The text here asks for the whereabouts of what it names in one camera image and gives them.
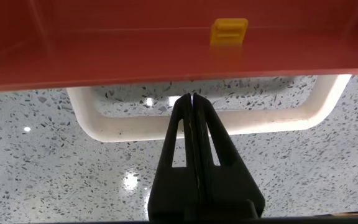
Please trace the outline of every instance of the speckled floor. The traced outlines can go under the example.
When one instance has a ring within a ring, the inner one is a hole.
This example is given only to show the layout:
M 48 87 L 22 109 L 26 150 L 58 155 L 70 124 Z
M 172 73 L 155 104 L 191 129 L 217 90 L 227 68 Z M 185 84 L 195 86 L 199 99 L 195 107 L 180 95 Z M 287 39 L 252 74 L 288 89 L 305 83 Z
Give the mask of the speckled floor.
M 217 110 L 302 103 L 314 77 L 255 78 L 95 89 L 107 116 L 167 114 L 197 91 Z M 267 200 L 264 216 L 358 210 L 358 77 L 306 131 L 233 136 Z M 175 165 L 184 165 L 178 140 Z M 144 220 L 163 141 L 103 144 L 76 122 L 65 90 L 0 93 L 0 223 Z

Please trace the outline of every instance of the red shelf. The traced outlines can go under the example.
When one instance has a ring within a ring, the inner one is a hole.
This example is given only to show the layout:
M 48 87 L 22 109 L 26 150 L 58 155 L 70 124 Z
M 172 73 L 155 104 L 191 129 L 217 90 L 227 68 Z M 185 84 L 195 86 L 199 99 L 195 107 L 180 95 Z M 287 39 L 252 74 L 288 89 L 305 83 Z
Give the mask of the red shelf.
M 358 1 L 2 1 L 0 90 L 358 74 Z M 241 47 L 210 47 L 219 17 Z

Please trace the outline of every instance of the white plastic handle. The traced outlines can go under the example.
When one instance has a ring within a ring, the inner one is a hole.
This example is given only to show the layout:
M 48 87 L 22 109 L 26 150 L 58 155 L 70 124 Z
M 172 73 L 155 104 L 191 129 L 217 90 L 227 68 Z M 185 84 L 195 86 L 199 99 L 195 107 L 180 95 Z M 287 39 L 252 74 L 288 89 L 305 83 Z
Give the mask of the white plastic handle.
M 221 111 L 230 135 L 305 130 L 322 122 L 334 109 L 352 75 L 321 75 L 309 98 L 297 108 Z M 169 116 L 108 118 L 95 108 L 91 87 L 67 88 L 78 123 L 93 139 L 123 142 L 165 139 Z M 178 138 L 183 138 L 179 125 Z

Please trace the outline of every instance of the gray terrazzo surface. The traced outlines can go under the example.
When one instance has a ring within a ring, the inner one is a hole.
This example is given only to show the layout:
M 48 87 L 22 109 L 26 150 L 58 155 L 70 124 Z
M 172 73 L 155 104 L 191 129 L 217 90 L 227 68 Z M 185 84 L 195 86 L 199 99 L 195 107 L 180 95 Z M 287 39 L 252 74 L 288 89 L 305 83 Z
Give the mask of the gray terrazzo surface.
M 217 110 L 302 103 L 314 77 L 105 86 L 106 116 L 169 114 L 196 91 Z M 265 217 L 358 210 L 358 76 L 334 111 L 306 131 L 232 136 L 267 207 Z M 101 143 L 76 122 L 65 90 L 0 93 L 0 223 L 145 220 L 163 141 Z M 184 165 L 177 141 L 175 166 Z

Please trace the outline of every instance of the yellow plastic tab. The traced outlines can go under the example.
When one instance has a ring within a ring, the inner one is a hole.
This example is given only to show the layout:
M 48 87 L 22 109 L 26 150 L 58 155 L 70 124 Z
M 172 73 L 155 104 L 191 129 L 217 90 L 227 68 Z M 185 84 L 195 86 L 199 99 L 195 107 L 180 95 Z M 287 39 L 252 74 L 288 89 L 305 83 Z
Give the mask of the yellow plastic tab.
M 211 28 L 211 45 L 241 45 L 248 27 L 247 19 L 216 19 Z

